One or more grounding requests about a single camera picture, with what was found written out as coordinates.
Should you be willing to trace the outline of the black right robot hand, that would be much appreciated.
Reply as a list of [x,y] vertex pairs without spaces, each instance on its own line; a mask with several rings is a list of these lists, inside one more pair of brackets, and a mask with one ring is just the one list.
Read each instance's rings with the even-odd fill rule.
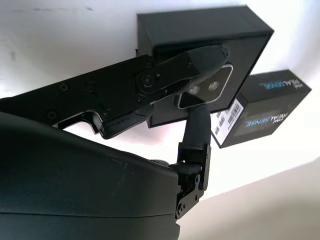
[[0,101],[3,240],[176,240],[177,220],[208,187],[211,118],[188,107],[175,164],[66,131],[85,122],[111,139],[143,123],[154,103],[181,96],[227,62],[216,45],[161,64],[142,55]]

